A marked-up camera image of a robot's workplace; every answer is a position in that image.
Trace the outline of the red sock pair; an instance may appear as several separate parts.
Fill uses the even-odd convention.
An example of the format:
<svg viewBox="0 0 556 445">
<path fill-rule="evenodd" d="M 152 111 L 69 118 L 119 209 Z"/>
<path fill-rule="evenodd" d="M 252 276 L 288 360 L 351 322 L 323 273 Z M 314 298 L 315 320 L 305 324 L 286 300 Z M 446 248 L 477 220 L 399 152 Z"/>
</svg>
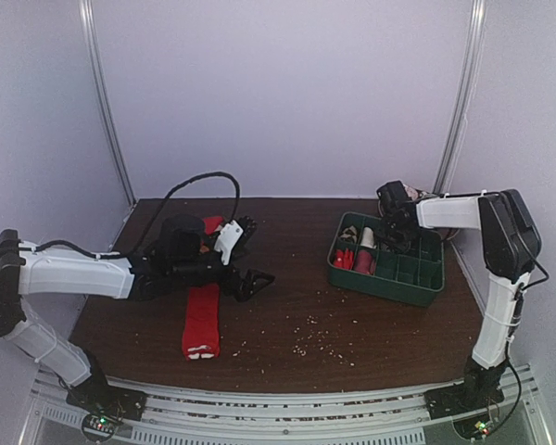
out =
<svg viewBox="0 0 556 445">
<path fill-rule="evenodd" d="M 182 336 L 182 351 L 187 361 L 220 355 L 220 294 L 217 284 L 189 289 Z"/>
</svg>

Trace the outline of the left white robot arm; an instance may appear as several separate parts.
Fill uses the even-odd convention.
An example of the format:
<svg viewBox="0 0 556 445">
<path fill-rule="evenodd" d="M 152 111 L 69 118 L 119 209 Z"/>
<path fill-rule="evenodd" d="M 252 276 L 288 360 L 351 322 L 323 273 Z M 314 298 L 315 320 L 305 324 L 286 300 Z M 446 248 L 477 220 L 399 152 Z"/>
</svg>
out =
<svg viewBox="0 0 556 445">
<path fill-rule="evenodd" d="M 144 252 L 121 254 L 91 252 L 64 240 L 36 245 L 6 229 L 0 234 L 0 337 L 78 388 L 94 411 L 104 412 L 115 393 L 96 359 L 46 324 L 24 297 L 86 294 L 149 301 L 182 288 L 216 285 L 247 301 L 275 280 L 257 270 L 241 273 L 234 265 L 256 230 L 249 217 L 227 222 L 179 214 L 163 221 Z"/>
</svg>

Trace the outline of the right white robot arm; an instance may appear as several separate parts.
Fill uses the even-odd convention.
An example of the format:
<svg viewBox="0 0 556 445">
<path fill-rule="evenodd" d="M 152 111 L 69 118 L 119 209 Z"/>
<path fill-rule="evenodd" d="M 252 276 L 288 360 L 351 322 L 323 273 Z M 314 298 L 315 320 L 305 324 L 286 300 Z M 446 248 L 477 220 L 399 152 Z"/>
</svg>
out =
<svg viewBox="0 0 556 445">
<path fill-rule="evenodd" d="M 422 230 L 464 229 L 480 233 L 488 271 L 486 309 L 471 360 L 489 370 L 503 365 L 521 323 L 524 294 L 533 284 L 541 237 L 520 192 L 507 189 L 413 199 L 400 181 L 376 190 L 385 226 L 380 239 L 397 250 Z"/>
</svg>

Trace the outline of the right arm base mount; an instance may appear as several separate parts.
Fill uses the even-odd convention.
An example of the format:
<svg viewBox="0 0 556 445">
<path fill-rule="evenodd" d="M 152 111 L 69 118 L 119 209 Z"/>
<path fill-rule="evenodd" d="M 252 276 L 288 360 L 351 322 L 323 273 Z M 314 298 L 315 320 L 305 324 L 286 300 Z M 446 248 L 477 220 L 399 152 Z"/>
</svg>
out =
<svg viewBox="0 0 556 445">
<path fill-rule="evenodd" d="M 427 390 L 423 395 L 430 418 L 469 413 L 485 409 L 491 402 L 504 401 L 500 379 L 506 369 L 505 363 L 489 369 L 469 365 L 461 383 Z"/>
</svg>

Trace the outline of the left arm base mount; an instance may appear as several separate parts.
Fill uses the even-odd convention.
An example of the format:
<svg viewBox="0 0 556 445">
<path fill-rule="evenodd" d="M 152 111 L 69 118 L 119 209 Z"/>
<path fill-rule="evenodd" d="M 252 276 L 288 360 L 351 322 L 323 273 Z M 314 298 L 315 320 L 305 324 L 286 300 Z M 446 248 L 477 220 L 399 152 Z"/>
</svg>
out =
<svg viewBox="0 0 556 445">
<path fill-rule="evenodd" d="M 147 395 L 140 390 L 111 386 L 100 369 L 90 369 L 87 379 L 73 386 L 63 379 L 60 384 L 67 391 L 66 402 L 86 412 L 120 422 L 140 421 Z"/>
</svg>

